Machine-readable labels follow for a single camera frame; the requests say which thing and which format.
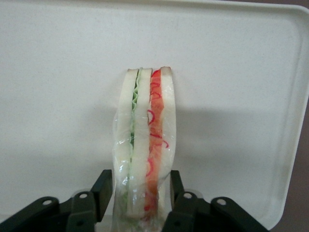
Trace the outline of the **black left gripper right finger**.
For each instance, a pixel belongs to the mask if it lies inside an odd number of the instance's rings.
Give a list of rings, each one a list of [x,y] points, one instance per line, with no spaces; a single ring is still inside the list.
[[[209,203],[183,187],[179,171],[170,172],[171,208],[163,232],[267,232],[268,229],[228,197]]]

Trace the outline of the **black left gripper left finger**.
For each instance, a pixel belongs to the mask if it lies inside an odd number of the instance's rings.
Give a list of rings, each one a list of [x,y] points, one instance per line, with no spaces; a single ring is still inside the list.
[[[94,232],[112,197],[112,170],[103,170],[89,191],[60,203],[46,196],[33,201],[0,224],[2,232]]]

